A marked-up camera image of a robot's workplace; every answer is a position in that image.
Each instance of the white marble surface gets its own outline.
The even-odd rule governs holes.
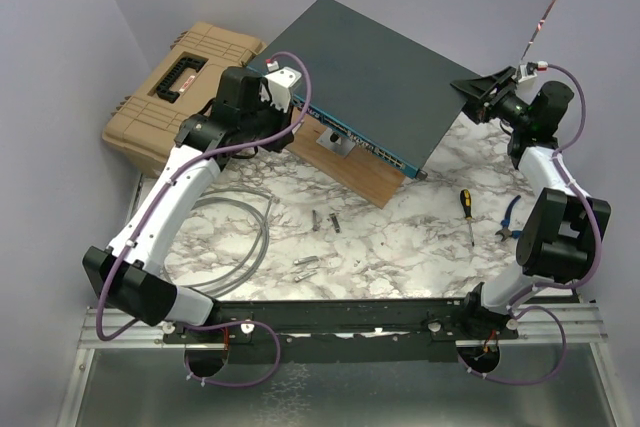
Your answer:
[[[298,157],[261,151],[234,160],[214,188],[247,186],[271,193],[271,243],[255,275],[224,298],[233,300],[364,299],[463,296],[514,259],[516,241],[495,235],[505,209],[520,194],[511,227],[522,228],[535,202],[506,154],[508,137],[493,124],[463,115],[425,166],[425,181],[406,180],[384,209],[369,204]],[[146,182],[146,191],[152,181]],[[459,201],[473,198],[476,246],[471,248]],[[264,211],[266,200],[225,194]],[[312,231],[311,211],[322,215]],[[334,232],[335,212],[342,232]],[[193,211],[166,259],[178,284],[206,281],[230,269],[248,251],[257,227],[244,211],[211,205]],[[294,266],[299,257],[318,262]],[[309,270],[314,276],[293,278]]]

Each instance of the blue pliers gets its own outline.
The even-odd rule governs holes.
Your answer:
[[[520,196],[516,195],[514,199],[509,203],[509,207],[507,207],[507,212],[504,214],[504,219],[500,222],[502,228],[496,232],[496,235],[502,236],[502,242],[507,239],[517,239],[522,234],[521,230],[509,230],[509,224],[511,223],[511,211],[513,210],[513,206],[516,205],[516,202],[520,200]]]

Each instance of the plastic toolbox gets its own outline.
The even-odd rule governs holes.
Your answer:
[[[157,177],[180,124],[215,97],[224,69],[247,65],[264,48],[255,37],[196,23],[180,34],[140,88],[120,103],[102,138],[142,173]]]

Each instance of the screwdriver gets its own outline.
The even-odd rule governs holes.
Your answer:
[[[473,230],[471,229],[471,221],[473,217],[471,217],[471,194],[467,189],[463,189],[460,191],[460,203],[462,204],[462,209],[464,210],[464,218],[467,219],[467,225],[469,226],[469,238],[471,239],[471,247],[475,247],[476,243],[473,240]]]

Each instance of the brown wooden plank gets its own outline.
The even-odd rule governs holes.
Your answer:
[[[316,143],[325,129],[316,119],[307,116],[295,134],[295,141],[287,149],[375,206],[383,208],[402,184],[404,174],[361,147],[355,147],[344,158],[334,154]]]

